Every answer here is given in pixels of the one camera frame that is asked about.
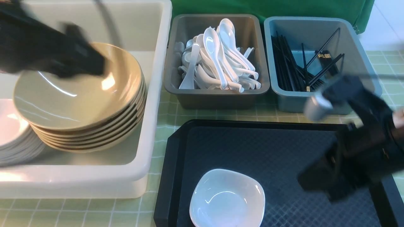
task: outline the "blue-gray plastic bin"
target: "blue-gray plastic bin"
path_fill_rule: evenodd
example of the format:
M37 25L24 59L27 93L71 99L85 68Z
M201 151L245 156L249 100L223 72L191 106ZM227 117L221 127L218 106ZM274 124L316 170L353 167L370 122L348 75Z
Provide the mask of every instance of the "blue-gray plastic bin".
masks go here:
M306 61L309 61L314 55L314 51L320 49L338 27L341 28L340 32L335 34L325 50L328 50L332 57L345 53L345 57L337 63L339 71L344 74L369 75L369 77L361 78L363 85L376 95L381 95L382 89L376 73L349 22L342 19L321 17L270 17L264 21L264 29L269 77L272 90L278 96L279 110L303 113L304 104L313 93L285 91L279 87L271 36L276 36L276 32L279 35L284 35L288 40L297 64L303 66L301 43L305 45ZM308 70L315 75L320 70L318 67L321 67L319 61L313 62ZM352 112L352 109L348 104L335 107L333 110L333 114L345 115L350 112Z

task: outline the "black cable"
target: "black cable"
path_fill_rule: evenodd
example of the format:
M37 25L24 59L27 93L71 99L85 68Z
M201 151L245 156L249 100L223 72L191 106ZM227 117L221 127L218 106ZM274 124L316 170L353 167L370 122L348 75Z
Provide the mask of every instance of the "black cable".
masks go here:
M116 29L115 23L112 19L111 14L109 13L108 9L105 7L105 5L102 3L101 0L94 0L95 4L97 5L101 16L104 19L105 25L109 31L109 35L112 41L112 44L114 46L117 46L119 48L123 49L123 45L122 45L122 41L118 35L118 30ZM117 70L118 70L118 75L127 75L127 67L126 67L126 62L125 62L125 57L122 51L118 50L117 48L116 50L116 56L118 58L118 62L117 64L122 64L119 65Z

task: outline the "black plastic tray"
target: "black plastic tray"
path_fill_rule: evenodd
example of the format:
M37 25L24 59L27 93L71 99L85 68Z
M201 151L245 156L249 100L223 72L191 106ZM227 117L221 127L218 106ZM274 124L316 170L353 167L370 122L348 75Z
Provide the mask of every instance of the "black plastic tray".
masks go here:
M330 204L304 192L297 174L323 154L341 124L191 120L167 141L154 220L157 227L192 227L189 203L203 174L237 171L264 188L261 226L401 227L404 204L393 177Z

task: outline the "stack of bowls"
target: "stack of bowls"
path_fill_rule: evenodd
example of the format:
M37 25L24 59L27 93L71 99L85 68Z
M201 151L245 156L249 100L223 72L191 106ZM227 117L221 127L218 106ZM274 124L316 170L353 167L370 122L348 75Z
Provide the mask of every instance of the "stack of bowls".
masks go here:
M60 79L24 72L14 103L39 138L62 151L88 153L110 148L140 125L146 84L137 60L116 46L93 43L107 58L104 76Z
M20 164L38 156L45 144L21 118L11 99L0 99L0 166Z

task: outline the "green tablecloth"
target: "green tablecloth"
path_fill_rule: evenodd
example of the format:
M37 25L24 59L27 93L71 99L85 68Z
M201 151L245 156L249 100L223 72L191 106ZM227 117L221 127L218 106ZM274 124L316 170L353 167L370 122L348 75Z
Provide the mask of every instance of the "green tablecloth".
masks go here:
M262 23L273 16L336 17L365 31L375 0L171 0L173 18L188 13L247 13Z

